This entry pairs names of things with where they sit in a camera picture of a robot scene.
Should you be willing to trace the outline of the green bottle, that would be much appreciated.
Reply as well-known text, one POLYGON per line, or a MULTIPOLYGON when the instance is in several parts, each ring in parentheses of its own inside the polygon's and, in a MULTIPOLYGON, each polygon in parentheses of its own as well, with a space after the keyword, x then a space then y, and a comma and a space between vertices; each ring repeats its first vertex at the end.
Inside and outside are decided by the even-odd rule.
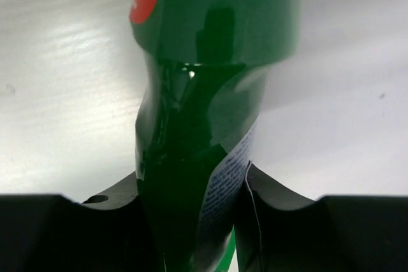
POLYGON ((158 271, 215 271, 251 163, 270 67, 290 57, 300 0, 133 0, 148 84, 136 182, 158 271))

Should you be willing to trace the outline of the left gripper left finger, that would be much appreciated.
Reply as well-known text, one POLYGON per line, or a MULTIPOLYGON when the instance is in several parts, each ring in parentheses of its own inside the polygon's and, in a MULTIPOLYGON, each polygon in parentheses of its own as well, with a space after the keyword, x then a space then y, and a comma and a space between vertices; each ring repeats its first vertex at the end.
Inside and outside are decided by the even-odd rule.
POLYGON ((130 174, 76 203, 58 194, 1 196, 1 271, 158 271, 130 174))

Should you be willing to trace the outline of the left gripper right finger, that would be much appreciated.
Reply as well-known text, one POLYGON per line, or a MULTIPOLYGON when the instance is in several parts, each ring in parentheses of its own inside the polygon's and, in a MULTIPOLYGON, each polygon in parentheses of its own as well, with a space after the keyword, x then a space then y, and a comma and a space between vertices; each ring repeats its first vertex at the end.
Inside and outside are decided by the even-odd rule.
POLYGON ((235 210, 240 271, 406 271, 405 196, 316 201, 251 166, 235 210))

